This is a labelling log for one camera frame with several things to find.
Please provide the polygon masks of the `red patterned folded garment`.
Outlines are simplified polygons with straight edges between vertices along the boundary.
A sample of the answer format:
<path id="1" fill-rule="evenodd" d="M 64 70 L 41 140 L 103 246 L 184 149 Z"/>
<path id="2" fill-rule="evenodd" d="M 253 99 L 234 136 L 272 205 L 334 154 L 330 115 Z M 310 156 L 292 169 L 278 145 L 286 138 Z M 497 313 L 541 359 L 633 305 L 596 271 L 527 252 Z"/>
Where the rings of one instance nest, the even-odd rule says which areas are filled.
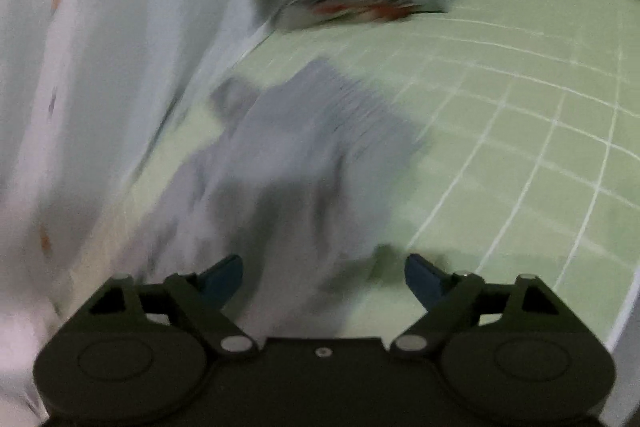
<path id="1" fill-rule="evenodd" d="M 314 2 L 312 15 L 325 20 L 356 18 L 357 20 L 401 20 L 418 12 L 419 7 L 407 0 L 326 0 Z"/>

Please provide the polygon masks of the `light blue carrot quilt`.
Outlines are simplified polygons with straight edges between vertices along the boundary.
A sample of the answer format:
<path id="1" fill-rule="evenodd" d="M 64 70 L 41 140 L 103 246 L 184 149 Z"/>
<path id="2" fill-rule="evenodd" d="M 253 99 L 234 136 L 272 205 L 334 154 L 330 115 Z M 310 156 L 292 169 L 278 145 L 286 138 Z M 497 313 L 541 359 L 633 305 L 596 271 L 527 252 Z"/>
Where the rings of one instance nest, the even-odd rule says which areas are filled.
<path id="1" fill-rule="evenodd" d="M 50 292 L 170 124 L 262 35 L 253 0 L 1 0 L 1 421 L 35 426 Z"/>

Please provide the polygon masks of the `green grid bed sheet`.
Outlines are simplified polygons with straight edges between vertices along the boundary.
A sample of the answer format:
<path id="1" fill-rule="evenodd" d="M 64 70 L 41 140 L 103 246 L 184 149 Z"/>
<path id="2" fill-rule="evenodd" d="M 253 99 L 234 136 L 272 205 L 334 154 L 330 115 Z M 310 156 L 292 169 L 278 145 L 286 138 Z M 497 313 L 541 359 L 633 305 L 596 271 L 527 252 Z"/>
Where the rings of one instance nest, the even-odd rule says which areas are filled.
<path id="1" fill-rule="evenodd" d="M 418 315 L 401 283 L 418 253 L 491 282 L 534 273 L 620 341 L 639 296 L 639 0 L 457 0 L 276 32 L 236 71 L 268 88 L 320 55 L 391 101 L 422 145 L 366 259 L 247 262 L 247 329 L 390 337 Z"/>

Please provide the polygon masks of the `grey sweatpants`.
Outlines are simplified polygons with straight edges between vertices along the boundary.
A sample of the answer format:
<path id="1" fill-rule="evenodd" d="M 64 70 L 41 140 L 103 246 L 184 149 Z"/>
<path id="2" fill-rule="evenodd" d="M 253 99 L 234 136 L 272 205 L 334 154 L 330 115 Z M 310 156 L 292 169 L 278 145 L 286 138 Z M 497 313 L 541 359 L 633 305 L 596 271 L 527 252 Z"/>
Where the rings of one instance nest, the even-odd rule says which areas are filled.
<path id="1" fill-rule="evenodd" d="M 324 58 L 210 97 L 221 135 L 177 170 L 113 262 L 141 283 L 243 261 L 231 320 L 257 339 L 331 337 L 373 270 L 418 129 Z"/>

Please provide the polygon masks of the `grey folded garment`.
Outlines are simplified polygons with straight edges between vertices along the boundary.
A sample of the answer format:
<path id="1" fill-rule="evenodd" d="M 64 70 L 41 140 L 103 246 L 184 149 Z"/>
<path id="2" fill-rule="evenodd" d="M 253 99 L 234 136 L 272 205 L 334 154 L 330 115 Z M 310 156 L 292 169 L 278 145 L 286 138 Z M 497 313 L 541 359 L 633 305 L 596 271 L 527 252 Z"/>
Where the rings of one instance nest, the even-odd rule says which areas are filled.
<path id="1" fill-rule="evenodd" d="M 258 14 L 268 17 L 274 29 L 301 30 L 320 23 L 320 16 L 312 12 L 319 0 L 255 0 Z"/>

